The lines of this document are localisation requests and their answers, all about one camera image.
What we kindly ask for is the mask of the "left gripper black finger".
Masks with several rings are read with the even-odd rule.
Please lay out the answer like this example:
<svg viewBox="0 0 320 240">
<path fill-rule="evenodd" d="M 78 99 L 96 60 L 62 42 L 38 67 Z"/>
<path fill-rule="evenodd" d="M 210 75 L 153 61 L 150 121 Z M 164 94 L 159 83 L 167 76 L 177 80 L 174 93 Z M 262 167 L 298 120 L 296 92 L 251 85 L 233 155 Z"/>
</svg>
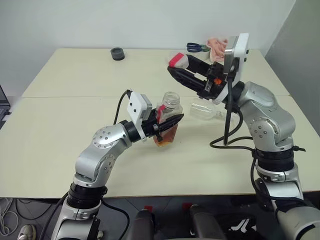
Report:
<svg viewBox="0 0 320 240">
<path fill-rule="evenodd" d="M 153 129 L 155 131 L 166 131 L 170 128 L 174 127 L 176 124 L 180 122 L 180 120 L 184 117 L 184 114 L 176 114 L 169 118 L 167 118 L 162 123 L 156 123 L 153 125 Z"/>
</svg>

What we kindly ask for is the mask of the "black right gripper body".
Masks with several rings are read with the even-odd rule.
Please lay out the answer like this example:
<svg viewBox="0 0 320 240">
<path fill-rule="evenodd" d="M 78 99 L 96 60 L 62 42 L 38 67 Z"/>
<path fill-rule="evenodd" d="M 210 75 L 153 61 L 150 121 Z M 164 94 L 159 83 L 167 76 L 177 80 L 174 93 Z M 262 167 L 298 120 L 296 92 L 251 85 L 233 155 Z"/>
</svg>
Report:
<svg viewBox="0 0 320 240">
<path fill-rule="evenodd" d="M 204 87 L 197 95 L 206 100 L 215 100 L 226 85 L 224 66 L 218 62 L 209 65 L 208 69 L 202 76 L 206 77 Z"/>
</svg>

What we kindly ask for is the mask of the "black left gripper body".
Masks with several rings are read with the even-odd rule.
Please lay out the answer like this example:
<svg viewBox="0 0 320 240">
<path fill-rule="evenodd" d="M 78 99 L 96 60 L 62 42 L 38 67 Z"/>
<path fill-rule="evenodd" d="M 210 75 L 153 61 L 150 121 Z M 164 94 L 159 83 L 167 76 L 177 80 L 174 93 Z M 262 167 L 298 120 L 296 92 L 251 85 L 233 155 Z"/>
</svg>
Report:
<svg viewBox="0 0 320 240">
<path fill-rule="evenodd" d="M 146 137 L 160 136 L 156 109 L 152 109 L 148 119 L 142 121 L 142 130 Z"/>
</svg>

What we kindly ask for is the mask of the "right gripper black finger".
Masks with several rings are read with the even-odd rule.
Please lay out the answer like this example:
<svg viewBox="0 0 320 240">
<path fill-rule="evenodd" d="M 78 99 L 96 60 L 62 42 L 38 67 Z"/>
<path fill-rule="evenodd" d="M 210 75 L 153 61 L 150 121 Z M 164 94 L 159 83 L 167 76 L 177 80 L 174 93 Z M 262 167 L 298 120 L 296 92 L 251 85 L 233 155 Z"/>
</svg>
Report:
<svg viewBox="0 0 320 240">
<path fill-rule="evenodd" d="M 170 75 L 181 85 L 195 91 L 196 93 L 202 92 L 205 89 L 206 82 L 195 77 L 191 72 L 177 67 L 167 67 Z"/>
<path fill-rule="evenodd" d="M 210 64 L 194 57 L 193 55 L 181 52 L 174 54 L 168 60 L 168 66 L 170 68 L 189 70 L 192 73 L 198 73 L 201 75 L 206 75 L 211 67 Z"/>
</svg>

